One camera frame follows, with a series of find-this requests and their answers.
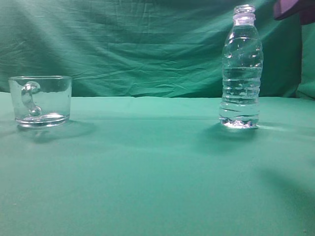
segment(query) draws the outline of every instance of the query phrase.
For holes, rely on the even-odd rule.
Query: glass handle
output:
[[[21,91],[22,102],[29,110],[30,115],[33,117],[41,115],[41,108],[34,104],[32,96],[33,94],[38,93],[39,90],[40,85],[37,82],[29,81],[23,86]]]

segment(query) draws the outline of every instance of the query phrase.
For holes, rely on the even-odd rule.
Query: plastic water bottle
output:
[[[234,8],[234,25],[222,53],[220,122],[232,128],[255,128],[258,122],[263,53],[254,12],[252,5]]]

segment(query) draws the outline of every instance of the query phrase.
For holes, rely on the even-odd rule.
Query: wrinkled fabric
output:
[[[4,0],[0,91],[10,76],[67,75],[73,96],[220,97],[221,51],[245,3],[264,49],[260,95],[294,96],[299,18],[274,21],[273,0]]]
[[[315,99],[315,23],[302,26],[302,36],[302,82],[297,95],[303,98]]]

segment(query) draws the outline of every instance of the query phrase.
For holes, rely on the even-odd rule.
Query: glass mug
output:
[[[11,77],[9,85],[15,120],[20,126],[50,127],[69,120],[71,77]]]

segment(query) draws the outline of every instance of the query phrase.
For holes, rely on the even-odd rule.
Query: table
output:
[[[17,127],[0,93],[0,236],[315,235],[315,102],[74,97],[71,121]]]

